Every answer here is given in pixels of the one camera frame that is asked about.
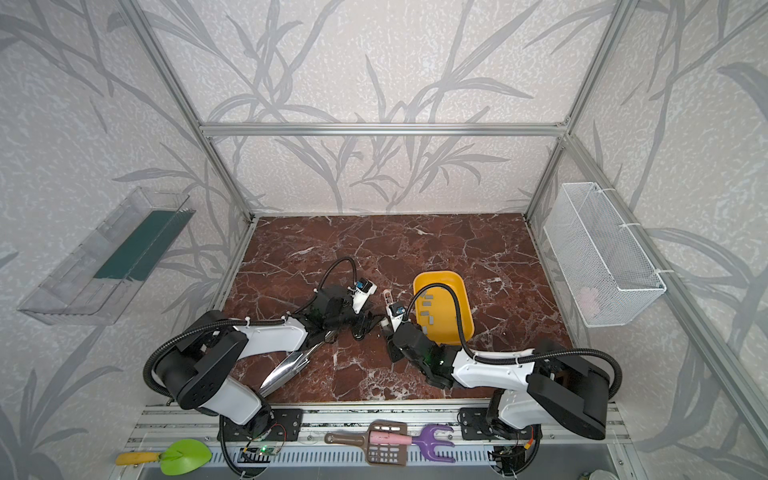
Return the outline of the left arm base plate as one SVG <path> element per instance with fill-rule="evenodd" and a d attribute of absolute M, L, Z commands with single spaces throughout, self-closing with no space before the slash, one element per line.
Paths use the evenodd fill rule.
<path fill-rule="evenodd" d="M 227 417 L 219 417 L 219 441 L 276 441 L 295 442 L 299 438 L 304 411 L 300 408 L 261 410 L 245 425 L 238 425 Z"/>

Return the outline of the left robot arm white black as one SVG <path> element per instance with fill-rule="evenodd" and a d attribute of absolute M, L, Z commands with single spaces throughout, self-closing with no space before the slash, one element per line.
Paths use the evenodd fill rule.
<path fill-rule="evenodd" d="M 342 328 L 362 325 L 375 290 L 363 281 L 353 288 L 320 288 L 298 312 L 273 320 L 253 322 L 208 311 L 150 355 L 143 367 L 144 382 L 184 410 L 218 415 L 253 429 L 268 425 L 265 397 L 295 377 L 312 353 L 333 342 Z M 286 358 L 259 388 L 231 377 L 239 361 L 275 352 L 284 352 Z"/>

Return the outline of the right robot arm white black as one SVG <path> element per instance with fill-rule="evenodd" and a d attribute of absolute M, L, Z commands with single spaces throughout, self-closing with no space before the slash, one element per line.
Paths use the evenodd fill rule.
<path fill-rule="evenodd" d="M 602 357 L 600 351 L 564 349 L 544 341 L 521 352 L 469 354 L 460 346 L 430 340 L 409 322 L 389 336 L 389 343 L 434 387 L 492 388 L 486 421 L 499 435 L 560 425 L 583 438 L 606 438 L 608 403 L 620 387 L 620 375 L 587 359 Z"/>

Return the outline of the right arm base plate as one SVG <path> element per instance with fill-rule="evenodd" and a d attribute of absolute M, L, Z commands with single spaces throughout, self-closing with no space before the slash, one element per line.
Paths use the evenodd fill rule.
<path fill-rule="evenodd" d="M 497 417 L 488 415 L 488 408 L 460 408 L 457 421 L 461 428 L 463 440 L 491 441 L 537 441 L 540 433 L 536 426 L 528 426 L 523 429 L 515 429 L 502 422 Z"/>

